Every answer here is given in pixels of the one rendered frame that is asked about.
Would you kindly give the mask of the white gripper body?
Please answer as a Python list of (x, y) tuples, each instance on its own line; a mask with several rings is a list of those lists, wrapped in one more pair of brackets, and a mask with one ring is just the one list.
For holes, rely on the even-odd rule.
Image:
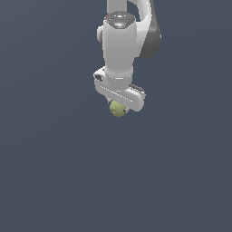
[(109, 77), (105, 74), (104, 67), (93, 74), (95, 89), (106, 97), (108, 102), (116, 101), (124, 105), (126, 111), (140, 111), (144, 105), (146, 92), (134, 84), (131, 84), (131, 75), (125, 80)]

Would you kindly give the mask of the small olive green ball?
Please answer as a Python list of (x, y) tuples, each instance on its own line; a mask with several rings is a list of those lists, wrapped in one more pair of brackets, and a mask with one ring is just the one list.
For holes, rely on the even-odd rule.
[(125, 114), (125, 106), (116, 101), (111, 101), (110, 112), (115, 117), (121, 117)]

